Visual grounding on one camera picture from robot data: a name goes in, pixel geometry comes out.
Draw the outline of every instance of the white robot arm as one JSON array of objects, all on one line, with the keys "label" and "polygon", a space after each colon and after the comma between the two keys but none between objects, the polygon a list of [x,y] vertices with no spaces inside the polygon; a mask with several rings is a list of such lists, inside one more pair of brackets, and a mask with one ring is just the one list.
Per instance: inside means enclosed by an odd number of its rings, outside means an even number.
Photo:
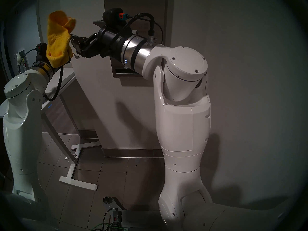
[{"label": "white robot arm", "polygon": [[38,44],[37,62],[25,73],[12,78],[3,90],[8,101],[3,117],[4,142],[14,178],[13,195],[8,196],[8,199],[14,204],[16,202],[13,200],[23,196],[26,199],[21,202],[23,205],[18,206],[25,207],[27,211],[24,213],[30,213],[32,207],[36,219],[40,220],[44,219],[40,217],[48,218],[50,215],[48,200],[40,186],[36,168],[42,139],[41,109],[45,100],[43,96],[49,99],[44,93],[47,84],[59,69],[50,65],[46,58],[46,47],[46,44]]}]

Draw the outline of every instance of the yellow towel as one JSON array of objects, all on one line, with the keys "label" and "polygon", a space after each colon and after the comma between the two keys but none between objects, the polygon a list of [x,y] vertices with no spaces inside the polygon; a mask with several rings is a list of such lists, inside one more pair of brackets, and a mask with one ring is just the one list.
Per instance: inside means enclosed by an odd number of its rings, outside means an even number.
[{"label": "yellow towel", "polygon": [[64,65],[69,57],[73,57],[72,49],[68,45],[70,33],[74,29],[76,20],[67,17],[61,11],[52,12],[48,17],[48,45],[46,56],[54,68]]}]

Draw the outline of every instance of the tile floor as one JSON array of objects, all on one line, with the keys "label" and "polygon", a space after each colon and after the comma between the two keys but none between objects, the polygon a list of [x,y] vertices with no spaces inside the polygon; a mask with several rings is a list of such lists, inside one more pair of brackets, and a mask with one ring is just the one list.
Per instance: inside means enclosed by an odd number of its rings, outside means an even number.
[{"label": "tile floor", "polygon": [[[60,137],[68,148],[84,142],[78,135]],[[163,159],[104,158],[100,147],[83,149],[74,179],[97,184],[98,189],[92,191],[59,181],[69,169],[64,158],[49,134],[42,133],[38,177],[60,230],[90,230],[102,223],[105,196],[116,197],[125,209],[159,210],[158,197],[164,186]]]}]

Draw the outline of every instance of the white table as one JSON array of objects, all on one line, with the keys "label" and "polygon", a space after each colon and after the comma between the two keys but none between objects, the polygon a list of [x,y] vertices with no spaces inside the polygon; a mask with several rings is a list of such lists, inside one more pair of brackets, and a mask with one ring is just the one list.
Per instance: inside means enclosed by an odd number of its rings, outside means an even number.
[{"label": "white table", "polygon": [[[60,70],[54,74],[54,76],[52,77],[52,79],[48,83],[47,88],[45,90],[45,93],[48,95],[48,97],[52,97],[54,95],[56,88],[58,86],[59,76],[60,76]],[[61,93],[75,79],[76,79],[76,77],[75,77],[73,68],[64,68],[63,76],[62,76],[61,89],[58,93],[58,96],[60,97],[61,100],[62,100]],[[83,187],[83,188],[86,188],[86,189],[97,190],[96,184],[90,184],[90,183],[74,180],[73,175],[74,175],[74,172],[75,172],[75,168],[76,168],[78,159],[80,157],[79,155],[80,155],[81,149],[84,148],[84,147],[99,146],[100,142],[92,142],[92,143],[86,143],[86,144],[73,145],[71,149],[76,150],[76,152],[75,152],[75,154],[72,154],[71,151],[66,147],[66,145],[62,141],[61,137],[58,135],[55,128],[52,126],[51,122],[49,121],[48,117],[45,114],[45,111],[48,109],[51,102],[52,101],[46,101],[42,105],[42,109],[41,109],[42,121],[43,121],[45,128],[47,129],[49,135],[53,139],[53,141],[59,147],[61,152],[66,156],[66,160],[71,164],[67,176],[66,177],[61,176],[59,178],[59,180],[64,182],[64,183],[67,183],[67,184]],[[4,117],[6,109],[7,109],[7,100],[5,100],[0,106],[0,118]]]}]

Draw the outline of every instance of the cable connector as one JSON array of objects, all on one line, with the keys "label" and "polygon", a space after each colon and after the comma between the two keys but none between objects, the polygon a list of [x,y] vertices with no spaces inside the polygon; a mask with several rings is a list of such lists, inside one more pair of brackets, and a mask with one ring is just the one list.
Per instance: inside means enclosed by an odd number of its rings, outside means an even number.
[{"label": "cable connector", "polygon": [[128,20],[128,14],[127,13],[119,13],[119,20]]}]

